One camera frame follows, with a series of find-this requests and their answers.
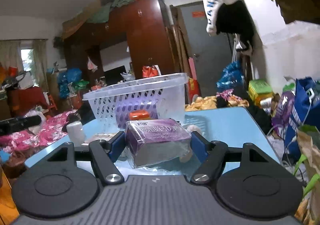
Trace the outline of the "orange white medicine box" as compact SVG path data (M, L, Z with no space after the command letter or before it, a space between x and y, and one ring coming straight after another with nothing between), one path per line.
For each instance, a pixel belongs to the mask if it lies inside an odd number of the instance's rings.
M84 143L89 144L95 140L105 140L105 141L109 141L111 140L114 136L116 135L116 133L97 133L95 135L93 135L92 137L86 139L84 141Z

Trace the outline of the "white pill bottle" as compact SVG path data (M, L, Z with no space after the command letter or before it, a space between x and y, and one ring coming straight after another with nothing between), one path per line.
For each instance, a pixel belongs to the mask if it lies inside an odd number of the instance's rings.
M83 131L82 123L79 120L68 124L66 129L70 141L73 142L75 146L81 146L85 142L86 135Z

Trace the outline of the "purple medicine box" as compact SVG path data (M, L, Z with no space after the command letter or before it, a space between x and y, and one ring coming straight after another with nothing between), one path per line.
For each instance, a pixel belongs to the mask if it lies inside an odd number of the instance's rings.
M173 119L130 120L125 141L130 165L141 168L187 155L191 133Z

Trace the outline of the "orange cap bottle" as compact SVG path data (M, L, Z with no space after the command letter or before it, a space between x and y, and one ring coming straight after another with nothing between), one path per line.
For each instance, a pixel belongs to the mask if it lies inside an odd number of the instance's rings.
M150 119L150 114L146 110L136 110L129 113L129 120L148 120Z

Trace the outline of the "purple tissue pack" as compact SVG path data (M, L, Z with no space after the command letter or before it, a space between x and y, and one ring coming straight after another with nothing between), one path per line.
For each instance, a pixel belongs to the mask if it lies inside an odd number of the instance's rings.
M129 121L129 113L136 110L146 110L150 114L151 119L158 118L157 101L152 100L125 100L117 104L114 109L117 126L121 129L126 127L126 122Z

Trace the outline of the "pink floral bedding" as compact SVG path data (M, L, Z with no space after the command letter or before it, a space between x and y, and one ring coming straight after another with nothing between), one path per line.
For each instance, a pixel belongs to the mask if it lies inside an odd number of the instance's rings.
M14 151L25 151L30 148L48 146L67 135L63 131L63 126L67 123L67 118L75 110L65 111L61 114L46 120L41 126L40 131L32 135L29 131L20 131L11 135L1 136L1 149L7 153Z

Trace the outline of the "clear plastic basket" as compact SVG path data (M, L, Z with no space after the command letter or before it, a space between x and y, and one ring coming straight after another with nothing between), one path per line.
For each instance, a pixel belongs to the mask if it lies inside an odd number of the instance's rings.
M124 130L129 114L145 110L152 119L184 123L185 73L161 75L110 85L83 96L98 121L100 132Z

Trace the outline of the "green box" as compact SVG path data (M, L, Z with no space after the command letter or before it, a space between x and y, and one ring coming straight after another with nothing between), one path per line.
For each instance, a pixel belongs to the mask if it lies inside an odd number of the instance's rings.
M263 79L253 79L249 82L248 93L252 101L257 98L272 97L272 87Z

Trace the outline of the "blue plastic bag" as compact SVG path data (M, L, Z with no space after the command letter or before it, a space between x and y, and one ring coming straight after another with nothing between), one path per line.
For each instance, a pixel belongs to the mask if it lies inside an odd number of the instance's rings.
M223 70L221 78L216 82L218 92L236 87L244 87L245 78L242 72L240 61L228 64Z

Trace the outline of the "purple snack bag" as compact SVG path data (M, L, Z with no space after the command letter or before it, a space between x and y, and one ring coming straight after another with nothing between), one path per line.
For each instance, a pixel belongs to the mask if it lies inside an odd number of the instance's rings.
M289 124L289 117L295 102L295 94L293 91L284 91L281 94L280 100L277 104L274 116L271 119L272 125L275 126L276 134L284 139L287 126Z

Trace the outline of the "red white hanging bag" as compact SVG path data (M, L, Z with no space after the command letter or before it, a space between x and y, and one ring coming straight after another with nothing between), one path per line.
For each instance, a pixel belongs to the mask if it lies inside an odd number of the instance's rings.
M142 77L143 78L151 78L156 76L161 76L161 71L158 65L152 66L143 66L142 67Z

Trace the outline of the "grey door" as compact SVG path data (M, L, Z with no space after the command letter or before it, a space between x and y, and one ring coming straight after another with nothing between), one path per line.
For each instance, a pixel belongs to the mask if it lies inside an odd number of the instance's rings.
M207 33L207 18L201 1L181 5L178 11L182 17L181 28L186 32L185 43L188 45L188 55L194 62L201 95L215 95L216 82L232 60L232 36L225 33L210 36Z

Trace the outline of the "blue shopping bag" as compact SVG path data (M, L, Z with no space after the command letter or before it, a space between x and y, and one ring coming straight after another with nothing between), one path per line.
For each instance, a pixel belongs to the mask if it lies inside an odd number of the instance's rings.
M310 125L319 128L319 82L311 77L296 80L295 100L289 116L285 135L285 156L296 163L301 152L297 137L300 126Z

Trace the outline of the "red brown wardrobe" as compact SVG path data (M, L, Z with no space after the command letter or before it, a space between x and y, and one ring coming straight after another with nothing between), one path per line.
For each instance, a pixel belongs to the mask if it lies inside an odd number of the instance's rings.
M82 24L63 41L66 65L79 68L92 82L88 60L102 73L100 50L121 42L129 46L136 78L142 78L143 66L158 65L164 75L179 71L167 8L160 0L137 0L114 9L106 23Z

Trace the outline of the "white black hanging jacket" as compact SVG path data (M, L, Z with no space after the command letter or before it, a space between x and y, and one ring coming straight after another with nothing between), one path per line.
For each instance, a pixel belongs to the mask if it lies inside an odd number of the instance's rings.
M242 0L203 0L203 5L208 35L234 34L237 38L236 51L246 52L252 49L254 27Z

